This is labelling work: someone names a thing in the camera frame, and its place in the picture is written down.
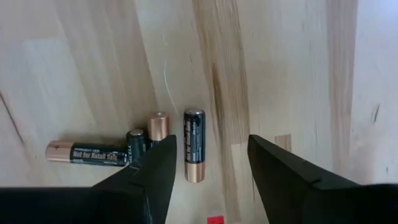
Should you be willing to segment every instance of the black and copper battery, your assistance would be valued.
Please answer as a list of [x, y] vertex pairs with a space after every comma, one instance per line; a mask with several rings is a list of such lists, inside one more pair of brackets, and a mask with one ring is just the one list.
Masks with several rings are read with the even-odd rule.
[[45, 156], [48, 161], [74, 164], [125, 166], [127, 163], [126, 147], [119, 145], [52, 141]]
[[127, 141], [127, 158], [130, 166], [139, 159], [147, 150], [147, 138], [145, 131], [142, 129], [134, 129], [126, 134]]
[[148, 120], [149, 147], [154, 147], [169, 135], [169, 116], [164, 112], [155, 112]]
[[185, 178], [198, 183], [205, 178], [206, 115], [203, 110], [184, 112]]

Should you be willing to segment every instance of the red object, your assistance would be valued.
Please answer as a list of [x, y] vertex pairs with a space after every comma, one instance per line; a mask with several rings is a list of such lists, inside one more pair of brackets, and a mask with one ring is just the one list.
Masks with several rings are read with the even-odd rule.
[[224, 224], [224, 216], [208, 217], [207, 224]]

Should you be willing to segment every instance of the wood plank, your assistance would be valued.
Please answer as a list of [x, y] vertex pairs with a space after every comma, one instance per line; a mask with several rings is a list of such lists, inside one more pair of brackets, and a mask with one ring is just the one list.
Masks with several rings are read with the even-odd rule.
[[358, 1], [351, 145], [344, 171], [361, 184], [398, 180], [397, 12], [397, 1]]
[[235, 144], [231, 148], [238, 187], [240, 223], [268, 223], [266, 211], [252, 176], [247, 148], [247, 142]]
[[286, 151], [292, 152], [292, 135], [275, 136], [275, 144]]
[[2, 143], [0, 183], [5, 187], [38, 184], [40, 172], [35, 172], [35, 157], [25, 148], [21, 134], [8, 105], [0, 92], [0, 142]]
[[357, 0], [327, 0], [333, 170], [348, 166]]
[[249, 105], [236, 1], [193, 1], [211, 115], [221, 156], [228, 223], [241, 221], [231, 145], [247, 141]]
[[183, 154], [177, 158], [175, 187], [167, 223], [206, 223], [224, 215], [225, 199], [211, 113], [209, 84], [203, 67], [197, 22], [191, 1], [136, 1], [149, 67], [159, 108], [171, 114], [172, 133], [183, 151], [182, 115], [196, 107], [206, 111], [206, 177], [198, 184], [184, 178]]
[[292, 152], [332, 170], [326, 2], [238, 4], [251, 133], [290, 133]]
[[[0, 45], [0, 91], [35, 158], [21, 169], [43, 177], [27, 185], [89, 186], [119, 169], [48, 162], [48, 142], [118, 142], [132, 125], [146, 123], [157, 103], [135, 11], [124, 17], [132, 1], [53, 5], [58, 36]], [[128, 29], [109, 28], [119, 22]], [[134, 45], [115, 46], [126, 39]]]
[[52, 38], [58, 35], [53, 0], [2, 0], [0, 43]]

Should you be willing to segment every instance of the wooden surface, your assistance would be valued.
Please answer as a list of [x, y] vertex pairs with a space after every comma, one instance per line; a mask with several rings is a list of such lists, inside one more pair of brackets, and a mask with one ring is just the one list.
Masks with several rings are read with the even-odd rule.
[[[0, 186], [93, 185], [118, 169], [47, 162], [47, 143], [122, 141], [155, 110], [178, 141], [167, 223], [266, 223], [249, 134], [360, 183], [397, 181], [396, 12], [393, 0], [2, 0]], [[190, 107], [207, 113], [199, 184], [183, 175]]]

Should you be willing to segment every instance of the aa battery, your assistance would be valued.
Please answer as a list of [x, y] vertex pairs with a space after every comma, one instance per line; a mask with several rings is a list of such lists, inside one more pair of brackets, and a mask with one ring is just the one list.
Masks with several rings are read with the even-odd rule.
[[139, 159], [147, 150], [147, 139], [144, 130], [134, 129], [126, 134], [127, 157], [130, 166], [136, 159]]
[[154, 147], [169, 135], [169, 116], [164, 112], [155, 112], [149, 116], [148, 135], [150, 147]]
[[119, 145], [52, 141], [45, 155], [48, 161], [74, 164], [125, 166], [127, 163], [126, 147]]
[[198, 183], [205, 178], [206, 115], [203, 110], [184, 112], [185, 178]]

